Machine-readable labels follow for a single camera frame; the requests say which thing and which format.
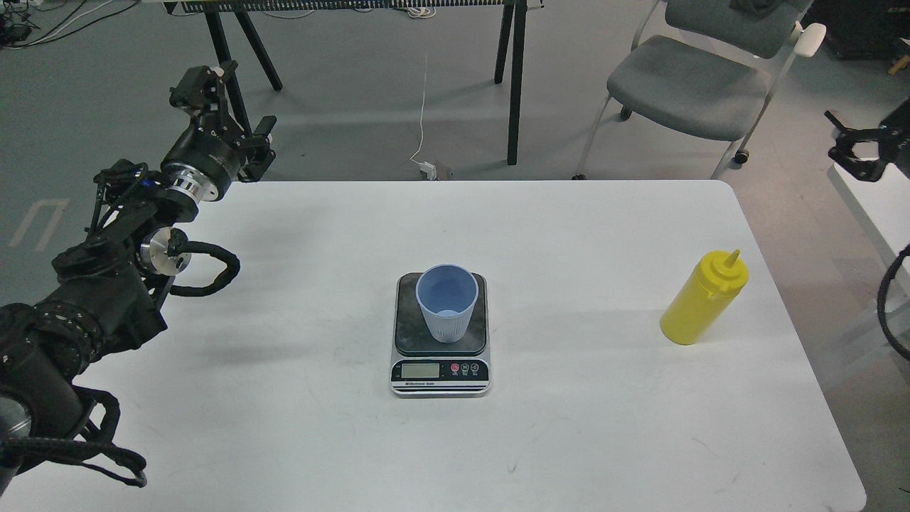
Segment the black table leg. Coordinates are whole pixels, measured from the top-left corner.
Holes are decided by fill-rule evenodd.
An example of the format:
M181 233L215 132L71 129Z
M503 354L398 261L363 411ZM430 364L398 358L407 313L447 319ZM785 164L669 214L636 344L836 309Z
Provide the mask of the black table leg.
M509 33L511 32L512 13L515 12L515 5L504 5L502 8L502 27L500 28L500 49L496 53L496 74L493 76L493 83L501 84L502 75L506 69L506 51L509 49Z
M215 46L215 55L218 63L231 60L228 41L225 38L225 29L221 25L221 17L218 13L206 13L206 23L208 24L208 32L212 35L212 44ZM247 118L247 107L243 104L243 97L240 96L237 73L227 81L225 88L227 89L227 97L230 98L231 109L234 111L234 119L247 135L252 135L253 130L249 126L249 118Z
M262 39L259 39L259 33L253 26L253 21L249 19L249 13L242 12L234 14L237 16L237 21L240 23L240 28L243 29L243 33L247 35L249 45L253 46L253 52L256 53L259 64L262 65L262 70L266 72L266 77L268 77L268 81L271 82L272 88L277 91L281 90L281 88L284 87L281 84L281 78L278 77L278 72L275 71L275 66L272 65L272 59L268 56L266 47L262 45Z
M509 156L506 163L518 163L518 121L521 116L521 71L524 67L524 25L528 0L515 2L515 43L512 47L511 99L509 106Z

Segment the gray floor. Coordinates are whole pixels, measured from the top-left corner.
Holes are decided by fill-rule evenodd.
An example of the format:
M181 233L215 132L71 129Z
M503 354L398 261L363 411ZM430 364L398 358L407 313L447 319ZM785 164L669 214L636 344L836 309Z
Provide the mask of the gray floor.
M281 93L269 88L237 24L226 18L226 26L254 123L278 116L278 160L268 179L419 179L409 156L420 141L425 57L426 139L418 159L446 164L456 179L567 179L604 80L627 53L645 4L549 2L530 13L514 167L504 162L509 90L491 80L497 8L441 9L425 21L391 11L253 15L286 85ZM51 26L66 10L35 21ZM660 25L649 32L674 34ZM169 17L160 5L140 5L59 43L0 52L0 303L34 303L54 288L50 260L79 242L92 176L119 158L160 161L187 125L168 106L167 90L200 64L215 64L201 16ZM755 132L752 159L723 176L808 353L869 305L884 270L826 176L832 130L822 113L835 108L857 126L876 126L910 83L910 71L890 77L888 65L835 61L824 51L798 60ZM724 148L643 118L608 121L585 171L589 179L706 179ZM69 201L46 247L35 251L48 208L12 243L41 199ZM229 207L228 195L203 213ZM880 360L826 396L866 487L866 510L910 509L910 493L901 489L910 490L906 363Z

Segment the plastic cup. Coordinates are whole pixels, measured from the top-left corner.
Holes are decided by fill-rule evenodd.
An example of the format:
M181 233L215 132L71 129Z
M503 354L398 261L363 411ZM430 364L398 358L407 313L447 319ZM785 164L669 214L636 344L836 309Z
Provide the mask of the plastic cup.
M417 304L430 334L441 343L455 343L468 331L480 288L458 265L437 265L417 279Z

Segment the chair seat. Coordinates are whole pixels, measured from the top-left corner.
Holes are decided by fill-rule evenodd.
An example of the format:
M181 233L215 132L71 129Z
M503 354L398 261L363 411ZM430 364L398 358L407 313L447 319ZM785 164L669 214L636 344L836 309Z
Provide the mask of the chair seat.
M762 110L770 76L664 36L632 51L607 80L636 114L689 135L739 140Z

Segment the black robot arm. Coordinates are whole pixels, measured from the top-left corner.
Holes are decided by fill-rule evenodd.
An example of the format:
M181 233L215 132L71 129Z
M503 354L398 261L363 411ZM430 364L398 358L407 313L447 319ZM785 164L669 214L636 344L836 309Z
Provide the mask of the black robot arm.
M236 67L231 61L186 72L170 103L189 114L189 127L161 170L119 160L99 172L86 240L53 260L58 288L34 307L0 308L0 494L15 474L45 461L146 483L145 459L114 445L116 398L73 379L102 357L135 350L164 331L160 310L168 295L210 295L237 276L234 254L189 241L174 227L192 221L200 201L223 199L234 179L259 180L275 158L274 117L248 134L228 114L225 81ZM192 253L223 261L225 270L206 287L176 286ZM98 404L105 414L95 425L89 415ZM132 477L86 462L98 455Z
M882 119L878 128L849 128L831 110L826 110L824 116L837 128L828 156L854 178L878 181L889 163L910 177L910 98ZM878 143L878 159L860 159L854 154L854 146L863 142Z

